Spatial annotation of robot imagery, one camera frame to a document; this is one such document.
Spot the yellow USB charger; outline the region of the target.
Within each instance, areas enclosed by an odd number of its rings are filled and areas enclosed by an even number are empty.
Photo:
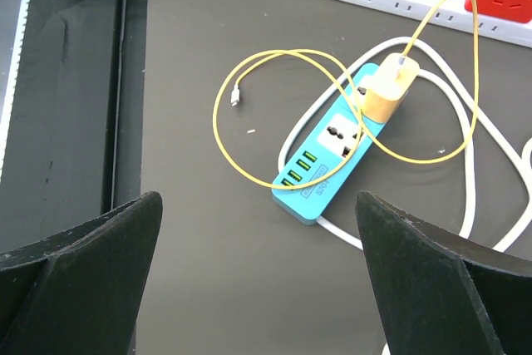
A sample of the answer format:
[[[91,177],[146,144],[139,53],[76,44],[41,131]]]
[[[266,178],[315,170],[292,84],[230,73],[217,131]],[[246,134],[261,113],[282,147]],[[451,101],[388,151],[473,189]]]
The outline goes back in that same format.
[[[402,103],[409,87],[419,75],[417,61],[401,53],[389,54],[377,71],[359,84],[362,114],[376,123],[386,123]]]

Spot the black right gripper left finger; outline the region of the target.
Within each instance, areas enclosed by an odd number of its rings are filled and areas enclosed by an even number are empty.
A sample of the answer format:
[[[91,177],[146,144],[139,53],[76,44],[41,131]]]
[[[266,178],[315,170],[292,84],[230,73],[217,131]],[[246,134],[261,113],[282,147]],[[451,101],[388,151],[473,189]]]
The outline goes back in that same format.
[[[1,255],[3,354],[127,354],[162,220],[151,191]]]

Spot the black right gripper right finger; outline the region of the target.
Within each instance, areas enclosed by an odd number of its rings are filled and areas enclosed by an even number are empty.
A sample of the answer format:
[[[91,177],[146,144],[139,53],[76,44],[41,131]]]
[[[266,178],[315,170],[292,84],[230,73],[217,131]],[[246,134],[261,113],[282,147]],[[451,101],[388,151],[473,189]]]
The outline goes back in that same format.
[[[356,218],[392,354],[529,354],[531,262],[418,219],[367,191]]]

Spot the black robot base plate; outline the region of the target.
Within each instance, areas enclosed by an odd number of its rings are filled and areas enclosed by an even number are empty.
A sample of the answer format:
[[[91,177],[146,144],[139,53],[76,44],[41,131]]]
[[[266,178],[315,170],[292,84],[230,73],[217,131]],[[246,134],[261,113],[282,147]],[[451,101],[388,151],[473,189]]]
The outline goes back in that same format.
[[[28,0],[1,172],[1,249],[140,193],[148,0]]]

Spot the teal power strip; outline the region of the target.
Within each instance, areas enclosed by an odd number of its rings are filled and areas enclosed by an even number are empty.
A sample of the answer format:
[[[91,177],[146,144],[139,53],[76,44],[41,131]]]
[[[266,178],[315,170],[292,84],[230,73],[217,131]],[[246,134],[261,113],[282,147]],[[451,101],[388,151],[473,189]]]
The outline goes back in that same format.
[[[355,116],[344,97],[338,95],[274,179],[274,184],[283,188],[272,191],[273,200],[301,223],[315,224],[372,144],[366,136],[359,140],[357,130]],[[357,141],[358,148],[340,171],[316,185],[294,189],[295,185],[317,180],[330,172],[346,158]]]

